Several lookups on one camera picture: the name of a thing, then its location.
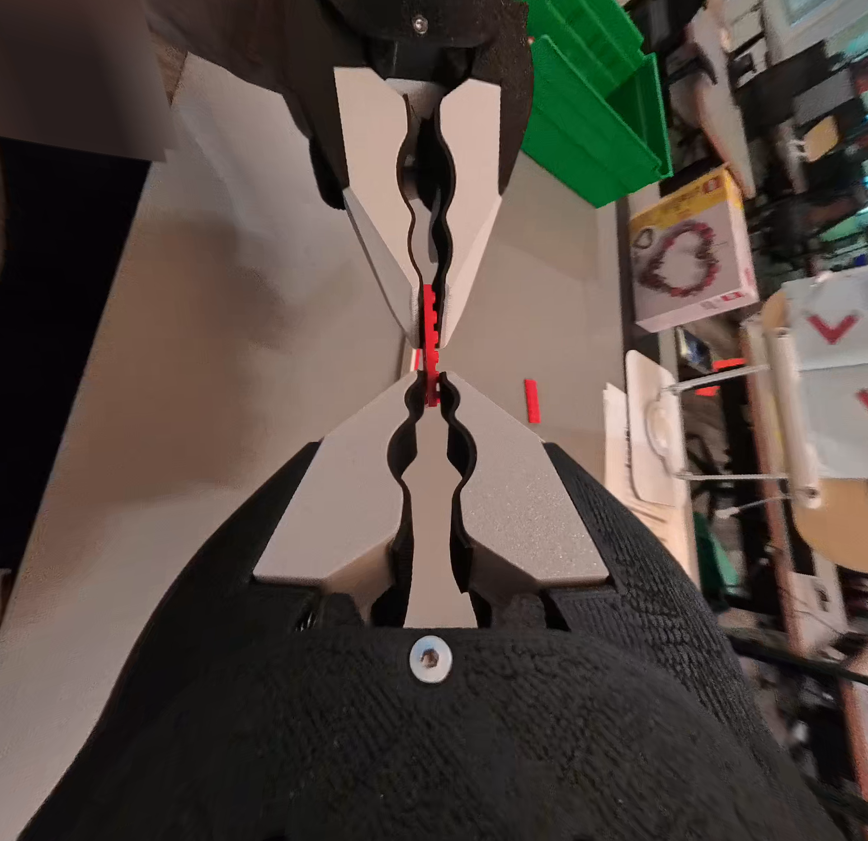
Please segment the red and white lego assembly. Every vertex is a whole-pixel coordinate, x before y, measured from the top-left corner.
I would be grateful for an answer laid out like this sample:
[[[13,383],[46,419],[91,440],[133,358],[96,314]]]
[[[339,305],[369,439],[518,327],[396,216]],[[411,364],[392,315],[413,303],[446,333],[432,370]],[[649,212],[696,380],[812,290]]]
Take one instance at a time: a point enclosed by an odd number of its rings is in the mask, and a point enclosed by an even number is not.
[[[413,348],[411,369],[420,371],[425,378],[425,407],[440,404],[439,394],[439,315],[438,298],[433,285],[423,284],[421,293],[419,346]]]

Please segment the white paper bag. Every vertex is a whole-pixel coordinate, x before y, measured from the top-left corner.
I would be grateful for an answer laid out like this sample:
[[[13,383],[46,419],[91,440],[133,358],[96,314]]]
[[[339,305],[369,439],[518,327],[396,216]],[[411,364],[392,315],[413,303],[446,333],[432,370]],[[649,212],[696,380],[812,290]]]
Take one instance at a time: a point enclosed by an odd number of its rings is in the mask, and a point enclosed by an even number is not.
[[[635,503],[625,392],[607,383],[603,393],[604,487],[623,505]]]

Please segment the white booklet stand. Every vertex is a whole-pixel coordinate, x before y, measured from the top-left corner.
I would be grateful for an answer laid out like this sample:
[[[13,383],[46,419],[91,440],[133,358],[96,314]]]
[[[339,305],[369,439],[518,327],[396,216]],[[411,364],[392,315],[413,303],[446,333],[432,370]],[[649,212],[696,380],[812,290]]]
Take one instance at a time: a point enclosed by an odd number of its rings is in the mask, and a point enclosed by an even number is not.
[[[763,344],[758,364],[715,372],[700,379],[659,386],[648,402],[643,421],[647,441],[664,474],[686,483],[783,484],[790,501],[808,510],[822,502],[819,456],[808,431],[807,411],[801,401],[801,375],[793,332],[787,324],[768,324],[755,315],[748,324],[754,339]],[[700,474],[689,468],[682,396],[703,386],[732,380],[758,379],[760,402],[766,402],[772,420],[761,420],[759,432],[770,455],[778,454],[779,470],[765,473]]]

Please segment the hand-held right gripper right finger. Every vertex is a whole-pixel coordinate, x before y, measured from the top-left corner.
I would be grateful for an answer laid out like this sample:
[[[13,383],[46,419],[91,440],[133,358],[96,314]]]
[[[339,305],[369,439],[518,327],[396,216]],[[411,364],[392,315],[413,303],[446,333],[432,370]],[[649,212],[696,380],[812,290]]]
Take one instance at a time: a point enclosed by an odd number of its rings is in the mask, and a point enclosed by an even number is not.
[[[545,442],[460,376],[442,372],[447,457],[459,482],[450,505],[450,563],[479,628],[516,598],[609,581],[592,534]]]

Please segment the green storage bin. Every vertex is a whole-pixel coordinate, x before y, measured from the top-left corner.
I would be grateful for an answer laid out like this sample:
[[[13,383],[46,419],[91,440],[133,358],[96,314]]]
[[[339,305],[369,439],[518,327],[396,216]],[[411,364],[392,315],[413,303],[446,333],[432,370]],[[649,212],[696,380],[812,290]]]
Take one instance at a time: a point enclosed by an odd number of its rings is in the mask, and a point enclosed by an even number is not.
[[[580,79],[607,98],[639,69],[643,38],[617,0],[519,0],[538,78]]]
[[[544,36],[530,47],[533,107],[523,151],[600,208],[674,174],[656,54],[607,97]]]

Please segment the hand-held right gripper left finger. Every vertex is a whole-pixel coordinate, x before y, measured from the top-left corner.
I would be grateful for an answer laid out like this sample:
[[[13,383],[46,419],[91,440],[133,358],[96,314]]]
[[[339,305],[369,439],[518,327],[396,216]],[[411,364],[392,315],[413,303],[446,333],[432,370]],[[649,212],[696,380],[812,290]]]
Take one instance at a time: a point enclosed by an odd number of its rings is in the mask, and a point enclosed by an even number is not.
[[[424,376],[410,372],[321,439],[255,580],[347,595],[372,619],[377,601],[398,586],[394,549],[411,528],[403,474],[424,409]]]

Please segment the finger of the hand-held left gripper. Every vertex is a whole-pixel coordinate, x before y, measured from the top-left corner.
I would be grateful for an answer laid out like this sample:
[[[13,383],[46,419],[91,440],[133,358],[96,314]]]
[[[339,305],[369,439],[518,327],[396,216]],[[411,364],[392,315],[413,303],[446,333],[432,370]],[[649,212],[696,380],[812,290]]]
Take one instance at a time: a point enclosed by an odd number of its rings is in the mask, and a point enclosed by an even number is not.
[[[393,317],[422,346],[422,281],[410,249],[415,214],[402,184],[410,110],[367,67],[334,69],[349,184],[344,206]]]
[[[440,348],[458,327],[502,203],[500,122],[501,88],[475,78],[444,96],[436,113],[436,138],[446,156],[431,230]]]

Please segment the yellow white lego box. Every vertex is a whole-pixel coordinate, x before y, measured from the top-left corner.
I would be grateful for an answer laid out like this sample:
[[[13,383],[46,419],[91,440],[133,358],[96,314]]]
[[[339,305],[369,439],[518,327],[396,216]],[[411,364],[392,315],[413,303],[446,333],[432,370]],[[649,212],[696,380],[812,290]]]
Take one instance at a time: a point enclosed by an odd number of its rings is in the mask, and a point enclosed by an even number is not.
[[[656,334],[760,300],[739,186],[721,166],[629,221],[635,323]]]

